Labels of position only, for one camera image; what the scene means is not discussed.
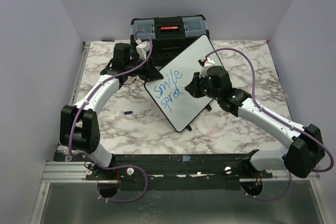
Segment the toolbox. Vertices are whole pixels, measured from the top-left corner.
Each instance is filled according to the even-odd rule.
[[[166,18],[135,18],[131,22],[131,45],[136,47],[135,32],[145,30],[153,41],[152,60],[161,67],[179,55],[197,38],[205,34],[209,39],[209,30],[203,15],[177,16]],[[137,37],[148,41],[145,33]]]

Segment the wire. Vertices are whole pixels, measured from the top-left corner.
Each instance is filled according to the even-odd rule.
[[[207,57],[209,57],[210,55],[214,54],[215,52],[219,52],[219,51],[224,51],[224,50],[230,50],[230,51],[234,51],[234,52],[237,52],[239,53],[240,55],[242,55],[248,62],[249,66],[251,67],[251,71],[252,71],[252,100],[253,100],[253,103],[255,104],[255,106],[263,111],[265,114],[267,114],[269,117],[273,118],[274,120],[276,120],[277,122],[307,136],[308,138],[310,138],[311,140],[313,140],[317,145],[319,145],[322,149],[324,149],[324,151],[328,154],[329,158],[330,158],[330,165],[325,168],[325,169],[315,169],[313,170],[313,172],[316,172],[316,173],[324,173],[324,172],[327,172],[329,170],[331,170],[333,167],[334,167],[334,158],[331,154],[331,152],[322,144],[320,143],[320,141],[318,141],[315,137],[313,137],[312,135],[308,134],[307,132],[297,128],[297,127],[292,127],[292,125],[290,125],[289,123],[283,121],[282,119],[276,117],[275,115],[271,114],[270,112],[268,112],[265,108],[263,108],[262,106],[259,105],[259,103],[257,102],[256,100],[256,73],[255,73],[255,70],[254,70],[254,67],[253,67],[253,64],[252,62],[250,61],[250,59],[241,51],[235,49],[235,48],[230,48],[230,47],[224,47],[224,48],[219,48],[219,49],[216,49],[210,53],[208,53],[206,56],[205,56],[205,59],[207,59]],[[259,199],[259,200],[276,200],[276,199],[280,199],[282,197],[284,197],[285,195],[287,195],[287,193],[289,192],[290,188],[292,186],[292,175],[291,173],[289,172],[289,186],[287,188],[287,190],[281,194],[280,196],[278,197],[275,197],[275,198],[270,198],[270,199],[265,199],[265,198],[256,198],[255,196],[252,196],[252,195],[249,195],[247,192],[245,192],[245,190],[241,187],[241,189],[243,190],[243,192],[245,192],[246,196],[248,197],[251,197],[253,199]]]
[[[132,82],[130,82],[130,83],[126,83],[126,84],[124,83],[123,86],[135,83],[136,79],[137,79],[137,77],[135,77],[134,80]]]
[[[261,201],[272,201],[272,200],[277,200],[277,199],[280,199],[280,198],[286,196],[286,195],[289,193],[290,189],[292,188],[292,184],[293,184],[293,183],[292,183],[292,181],[293,181],[293,180],[292,180],[292,173],[288,172],[288,174],[289,174],[289,185],[288,185],[286,191],[284,191],[283,194],[281,194],[281,195],[279,195],[279,196],[277,196],[277,197],[274,197],[274,198],[259,198],[259,197],[256,197],[256,196],[252,196],[251,194],[248,194],[248,193],[243,189],[242,186],[240,186],[240,188],[241,188],[241,190],[245,193],[245,196],[247,196],[247,197],[249,197],[249,198],[252,198],[252,199],[261,200]]]
[[[135,39],[137,39],[137,34],[138,34],[140,31],[143,32],[143,33],[145,33],[145,34],[148,36],[149,43],[150,43],[150,49],[149,49],[149,52],[148,52],[148,55],[147,55],[146,59],[145,59],[142,63],[140,63],[138,66],[136,66],[136,67],[134,67],[134,68],[132,68],[132,69],[130,69],[130,70],[128,70],[128,71],[125,71],[125,72],[123,72],[123,73],[116,74],[116,75],[114,75],[114,76],[111,76],[111,77],[105,79],[104,81],[102,81],[102,83],[99,83],[99,84],[95,87],[95,89],[89,94],[89,96],[87,97],[86,101],[82,104],[82,106],[81,106],[81,107],[79,108],[79,110],[77,111],[77,113],[76,113],[76,115],[75,115],[75,119],[74,119],[74,121],[73,121],[73,123],[72,123],[71,131],[70,131],[70,137],[69,137],[69,144],[68,144],[68,148],[69,148],[69,154],[70,154],[70,156],[74,157],[74,156],[79,156],[79,155],[85,155],[85,153],[77,153],[77,154],[72,153],[72,139],[73,139],[73,137],[74,137],[74,131],[75,131],[76,123],[77,123],[77,121],[78,121],[78,117],[79,117],[80,113],[82,112],[83,108],[88,104],[88,102],[89,102],[89,101],[91,100],[91,98],[94,96],[94,94],[95,94],[95,93],[100,89],[100,87],[101,87],[102,85],[104,85],[106,82],[108,82],[108,81],[110,81],[110,80],[112,80],[112,79],[114,79],[114,78],[123,76],[123,75],[125,75],[125,74],[131,73],[131,72],[133,72],[133,71],[136,71],[137,69],[141,68],[144,64],[146,64],[146,62],[149,60],[149,58],[150,58],[150,56],[151,56],[151,54],[152,54],[152,50],[153,50],[153,41],[152,41],[152,38],[150,37],[150,35],[149,35],[145,30],[142,30],[142,29],[139,29],[139,30],[137,30],[137,31],[135,32],[135,35],[134,35],[134,36],[135,36]],[[110,198],[103,198],[103,197],[100,195],[100,193],[99,193],[99,188],[98,188],[98,193],[99,193],[100,197],[103,198],[103,199],[105,199],[105,200],[107,200],[107,201],[111,201],[111,202],[132,202],[132,201],[135,201],[135,200],[141,198],[141,197],[145,194],[145,192],[147,191],[147,186],[148,186],[147,175],[146,175],[145,171],[144,171],[142,168],[138,167],[138,166],[135,166],[135,165],[123,165],[123,166],[116,166],[116,167],[104,167],[104,166],[101,166],[101,165],[99,165],[99,164],[95,164],[95,163],[94,163],[94,165],[96,165],[97,167],[100,167],[100,168],[102,168],[102,169],[105,169],[105,170],[115,170],[115,169],[121,169],[121,168],[129,168],[129,167],[131,167],[131,168],[136,168],[136,169],[139,169],[139,170],[143,173],[143,175],[144,175],[144,177],[145,177],[145,187],[144,187],[142,193],[140,193],[140,195],[138,195],[137,197],[135,197],[135,198],[133,198],[133,199],[116,200],[116,199],[110,199]]]

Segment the red label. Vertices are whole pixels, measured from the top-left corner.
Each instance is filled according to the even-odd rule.
[[[161,30],[172,30],[172,29],[178,29],[178,26],[163,26],[161,27]]]

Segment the marble tabletop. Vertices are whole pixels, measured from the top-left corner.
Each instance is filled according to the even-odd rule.
[[[77,101],[99,78],[113,57],[115,42],[92,42],[81,79]],[[266,41],[212,41],[214,48],[233,47],[244,52],[256,70],[256,97],[266,107],[290,118]],[[239,54],[218,53],[234,87],[251,93],[251,70]],[[176,132],[149,94],[143,81],[124,85],[99,114],[100,142],[116,154],[214,154],[248,153],[253,149],[274,150],[281,144],[252,123],[222,111],[216,101],[191,123],[192,131]],[[124,111],[133,111],[125,115]]]

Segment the marble table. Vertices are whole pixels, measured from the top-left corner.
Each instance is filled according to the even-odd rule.
[[[77,101],[99,78],[113,57],[118,42],[92,42],[81,79]],[[256,96],[266,107],[290,118],[266,41],[212,41],[214,48],[233,47],[244,52],[256,69]],[[219,57],[234,87],[251,93],[251,70],[239,54],[221,51]],[[248,153],[253,149],[274,150],[281,146],[252,123],[222,111],[216,101],[191,123],[192,131],[176,132],[149,94],[143,81],[124,85],[99,114],[100,142],[116,154],[213,154]],[[125,115],[124,111],[133,111]]]

